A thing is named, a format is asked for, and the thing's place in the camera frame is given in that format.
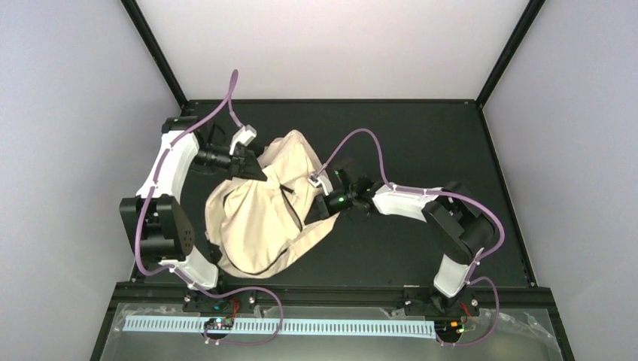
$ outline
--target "black table surface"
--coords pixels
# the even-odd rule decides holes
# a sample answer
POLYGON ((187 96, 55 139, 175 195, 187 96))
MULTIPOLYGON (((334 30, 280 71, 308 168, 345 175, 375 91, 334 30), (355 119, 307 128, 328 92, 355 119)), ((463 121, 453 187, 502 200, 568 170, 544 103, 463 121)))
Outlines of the black table surface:
MULTIPOLYGON (((217 102, 191 102, 192 115, 203 116, 217 102)), ((380 101, 243 101, 235 112, 258 132, 256 141, 297 129, 325 160, 352 130, 371 129, 381 142, 390 181, 414 187, 441 187, 460 181, 501 219, 505 244, 484 259, 475 276, 486 275, 499 287, 527 287, 522 242, 514 232, 506 194, 490 151, 479 111, 472 102, 380 101)), ((228 139, 236 131, 227 111, 215 118, 228 139)), ((371 176, 378 176, 372 139, 355 135, 337 159, 352 157, 371 176)), ((206 245, 204 205, 223 180, 220 174, 191 170, 181 205, 196 231, 198 247, 206 245)), ((231 285, 304 287, 427 286, 438 271, 442 251, 427 224, 398 216, 371 215, 366 221, 340 216, 334 230, 283 272, 264 280, 229 278, 231 285)), ((172 281, 172 275, 147 281, 172 281)))

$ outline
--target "red wire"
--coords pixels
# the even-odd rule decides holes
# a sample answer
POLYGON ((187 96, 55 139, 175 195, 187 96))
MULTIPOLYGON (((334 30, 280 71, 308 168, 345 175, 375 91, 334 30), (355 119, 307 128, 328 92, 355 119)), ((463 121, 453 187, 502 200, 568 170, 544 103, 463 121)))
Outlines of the red wire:
POLYGON ((235 318, 235 316, 237 316, 237 312, 239 311, 240 305, 237 299, 230 299, 230 301, 233 304, 231 318, 235 318))
POLYGON ((465 306, 464 303, 459 302, 459 306, 461 307, 461 309, 463 309, 463 311, 465 311, 465 314, 467 315, 467 318, 465 319, 465 322, 463 322, 463 324, 465 324, 468 319, 472 319, 472 321, 476 322, 474 320, 474 316, 472 316, 472 314, 469 312, 469 310, 467 309, 467 306, 465 306))

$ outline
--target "garment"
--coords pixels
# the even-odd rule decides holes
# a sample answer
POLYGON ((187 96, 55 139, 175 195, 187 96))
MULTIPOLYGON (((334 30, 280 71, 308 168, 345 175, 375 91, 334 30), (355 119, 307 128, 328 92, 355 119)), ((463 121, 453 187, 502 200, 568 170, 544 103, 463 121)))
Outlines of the garment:
POLYGON ((205 206, 206 235, 222 253, 218 265, 240 278, 283 271, 323 239, 338 217, 303 224, 321 193, 308 182, 321 162, 300 132, 275 139, 258 160, 267 181, 225 180, 205 206))

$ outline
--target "white background panel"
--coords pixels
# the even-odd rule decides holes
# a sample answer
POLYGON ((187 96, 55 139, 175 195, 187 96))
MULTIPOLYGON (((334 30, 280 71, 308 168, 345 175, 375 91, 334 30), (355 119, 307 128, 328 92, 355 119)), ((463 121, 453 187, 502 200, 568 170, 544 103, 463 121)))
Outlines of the white background panel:
POLYGON ((636 359, 638 2, 546 2, 485 107, 577 360, 636 359))
POLYGON ((179 107, 120 2, 0 9, 0 359, 87 360, 133 266, 118 205, 179 107))
POLYGON ((140 0, 189 99, 474 99, 526 0, 140 0))

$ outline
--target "cable clip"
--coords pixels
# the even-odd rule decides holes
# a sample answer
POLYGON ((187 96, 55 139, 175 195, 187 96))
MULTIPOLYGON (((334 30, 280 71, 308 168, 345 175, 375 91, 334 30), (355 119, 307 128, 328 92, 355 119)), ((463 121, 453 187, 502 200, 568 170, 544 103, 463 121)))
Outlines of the cable clip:
POLYGON ((481 248, 480 250, 478 250, 478 252, 476 252, 476 255, 474 256, 474 259, 472 260, 472 263, 474 263, 477 266, 481 264, 481 262, 479 261, 479 257, 483 253, 484 249, 485 249, 485 247, 481 248))
POLYGON ((323 174, 310 174, 308 176, 308 182, 314 188, 321 188, 325 196, 328 196, 333 191, 333 185, 330 183, 330 179, 325 173, 323 174))
POLYGON ((241 127, 237 133, 232 136, 232 140, 230 142, 230 155, 235 154, 237 144, 248 146, 256 137, 257 130, 255 130, 255 128, 252 126, 241 127))

